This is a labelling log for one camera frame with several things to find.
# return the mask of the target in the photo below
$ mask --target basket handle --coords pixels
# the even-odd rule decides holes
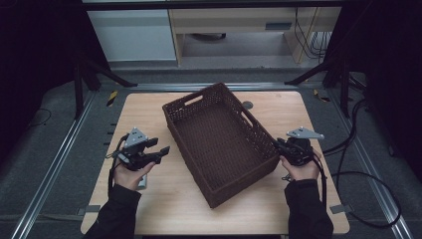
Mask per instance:
[[[188,95],[182,99],[182,102],[185,106],[192,105],[196,102],[201,101],[204,99],[203,94],[201,92],[197,92],[195,94]]]
[[[250,127],[254,127],[257,124],[257,121],[246,109],[241,108],[240,116],[245,119],[245,121],[249,124]]]

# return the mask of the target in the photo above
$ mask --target black jacket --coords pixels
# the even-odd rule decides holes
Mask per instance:
[[[285,189],[290,208],[289,238],[325,239],[332,237],[332,222],[319,200],[315,179],[293,181]]]
[[[139,192],[115,184],[84,239],[133,238],[139,199]]]
[[[291,239],[331,238],[333,226],[319,201],[316,180],[293,181],[285,194],[290,207]],[[140,193],[115,185],[84,239],[133,238],[139,198]]]

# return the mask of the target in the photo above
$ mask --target metal bracket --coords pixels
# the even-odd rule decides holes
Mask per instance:
[[[148,137],[145,134],[143,134],[139,129],[134,127],[133,130],[129,133],[129,137],[126,140],[124,147],[131,147],[136,144],[145,142],[147,140],[148,140]]]
[[[316,138],[316,139],[324,139],[323,134],[316,133],[311,131],[307,128],[300,127],[292,131],[287,132],[288,136],[295,137],[295,138]]]
[[[87,212],[99,212],[101,207],[99,205],[88,205],[87,207],[80,207],[77,210],[77,216],[84,216]]]
[[[350,205],[342,205],[342,204],[331,206],[329,209],[331,210],[332,214],[337,214],[340,212],[348,213],[348,212],[354,211]]]
[[[137,184],[137,190],[144,190],[144,189],[146,189],[146,175],[147,174],[145,174],[142,177],[142,180],[140,180],[139,183]]]

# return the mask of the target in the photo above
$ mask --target woven basket pattern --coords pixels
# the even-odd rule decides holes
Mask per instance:
[[[166,104],[163,110],[211,208],[273,171],[279,162],[271,136],[222,83]]]

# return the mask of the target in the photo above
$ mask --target wooden table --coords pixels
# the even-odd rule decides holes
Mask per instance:
[[[250,101],[250,112],[273,137],[287,138],[288,130],[304,126],[313,130],[302,97],[297,92],[235,92],[241,101]],[[240,235],[288,234],[289,207],[282,177],[287,171],[279,164],[276,170],[214,209],[210,209],[192,174],[186,167],[176,142],[170,134],[162,106],[187,93],[131,94],[127,97],[108,152],[112,153],[119,139],[138,127],[149,137],[158,137],[158,151],[170,145],[170,153],[147,175],[147,188],[136,214],[135,234],[140,235]],[[312,145],[321,151],[317,140]],[[325,161],[328,177],[327,205],[340,204]],[[90,205],[107,201],[107,177],[112,163],[106,159],[93,192]],[[344,213],[331,214],[334,233],[349,230]],[[97,218],[87,213],[81,230],[86,233]]]

